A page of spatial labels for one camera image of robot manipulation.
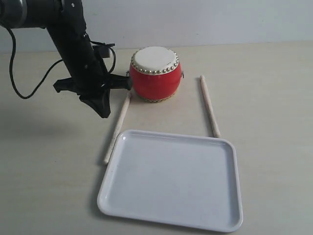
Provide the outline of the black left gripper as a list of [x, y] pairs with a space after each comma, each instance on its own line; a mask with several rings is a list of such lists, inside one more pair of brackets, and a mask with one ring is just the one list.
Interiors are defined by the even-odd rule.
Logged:
[[[47, 31], [70, 74], [70, 78], [55, 82], [55, 90], [58, 93], [76, 93], [80, 101], [90, 106], [101, 118], [108, 118], [111, 108], [110, 90], [104, 88], [106, 66], [103, 59], [96, 56], [86, 32], [77, 34], [66, 25], [51, 25]], [[109, 74], [107, 85], [110, 89], [130, 91], [133, 81], [129, 76]]]

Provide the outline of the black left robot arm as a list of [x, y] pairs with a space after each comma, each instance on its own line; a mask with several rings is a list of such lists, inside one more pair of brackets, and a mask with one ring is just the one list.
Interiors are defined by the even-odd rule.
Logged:
[[110, 91], [131, 90], [132, 80], [128, 76], [113, 74], [103, 61], [105, 52], [113, 44], [92, 41], [86, 32], [83, 5], [80, 0], [2, 0], [0, 2], [0, 24], [12, 38], [12, 53], [9, 75], [12, 87], [22, 99], [34, 93], [22, 95], [14, 82], [13, 62], [16, 54], [14, 28], [44, 28], [54, 42], [61, 61], [70, 78], [57, 80], [56, 92], [70, 91], [79, 96], [96, 113], [107, 118], [110, 113]]

